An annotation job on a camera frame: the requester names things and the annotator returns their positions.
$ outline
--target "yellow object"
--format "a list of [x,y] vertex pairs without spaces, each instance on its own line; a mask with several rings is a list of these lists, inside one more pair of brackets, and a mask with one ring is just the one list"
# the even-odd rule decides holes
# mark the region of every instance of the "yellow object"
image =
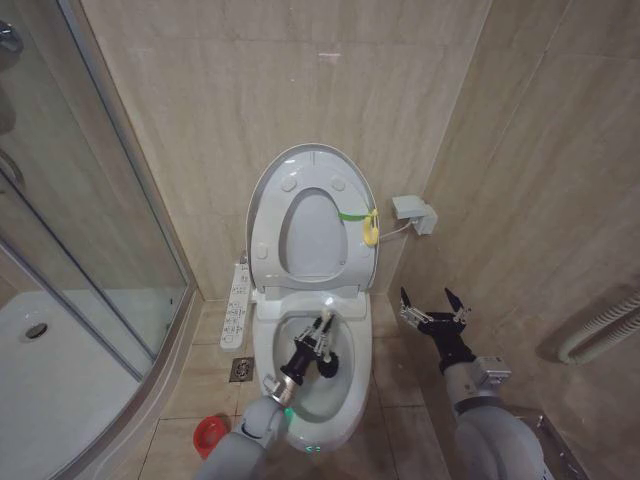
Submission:
[[364,243],[369,247],[375,247],[378,244],[378,237],[380,236],[378,209],[374,208],[373,211],[364,218],[362,230]]

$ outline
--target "toilet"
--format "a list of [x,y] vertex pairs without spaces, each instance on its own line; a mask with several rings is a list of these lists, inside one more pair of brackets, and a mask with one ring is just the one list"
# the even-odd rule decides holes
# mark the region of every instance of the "toilet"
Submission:
[[252,283],[253,347],[263,381],[280,378],[293,339],[323,309],[335,315],[330,333],[340,367],[324,378],[315,363],[287,411],[288,442],[306,452],[346,442],[364,412],[371,373],[372,328],[368,289],[378,246],[363,238],[363,222],[338,213],[375,209],[356,165],[335,148],[306,144],[279,155],[266,169],[247,215],[247,257]]

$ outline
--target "glass shower door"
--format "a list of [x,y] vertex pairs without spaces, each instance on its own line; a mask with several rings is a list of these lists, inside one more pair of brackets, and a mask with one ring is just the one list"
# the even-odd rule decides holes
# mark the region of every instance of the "glass shower door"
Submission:
[[45,479],[116,418],[151,360],[12,188],[0,174],[0,478]]
[[[87,286],[58,279],[58,287],[84,310],[98,292],[153,359],[185,276],[75,43],[53,28],[66,27],[62,15],[47,11],[43,21],[39,9],[52,8],[0,0],[0,19],[22,44],[11,51],[0,43],[0,168]],[[20,231],[11,233],[28,262],[48,262]]]

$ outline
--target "power cord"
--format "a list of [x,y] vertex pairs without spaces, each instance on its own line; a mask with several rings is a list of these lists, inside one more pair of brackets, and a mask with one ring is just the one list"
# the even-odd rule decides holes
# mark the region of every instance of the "power cord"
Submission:
[[385,238],[389,238],[391,235],[395,235],[396,233],[400,233],[403,230],[406,230],[407,228],[409,228],[411,225],[413,225],[415,222],[413,220],[409,220],[407,223],[405,223],[402,227],[400,227],[397,230],[394,230],[393,232],[389,232],[389,233],[385,233],[384,235],[380,235],[380,241],[384,240]]

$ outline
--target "gray robot arm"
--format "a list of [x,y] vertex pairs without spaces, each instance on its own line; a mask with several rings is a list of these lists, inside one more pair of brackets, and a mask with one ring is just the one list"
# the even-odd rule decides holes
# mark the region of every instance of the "gray robot arm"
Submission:
[[312,326],[295,339],[296,350],[280,368],[281,379],[268,376],[265,387],[269,395],[252,402],[242,421],[222,437],[195,476],[195,480],[252,480],[258,478],[267,451],[285,434],[284,409],[293,402],[304,382],[311,362],[321,375],[331,378],[339,367],[337,355],[329,349],[327,334],[333,316],[323,312]]
[[207,457],[195,480],[251,480],[264,465],[267,450],[286,431],[283,406],[270,396],[252,402],[242,421]]
[[511,371],[500,357],[476,357],[461,337],[470,312],[445,289],[453,313],[421,312],[401,289],[400,317],[433,338],[456,416],[456,444],[471,480],[552,480],[540,442],[503,408],[498,394]]

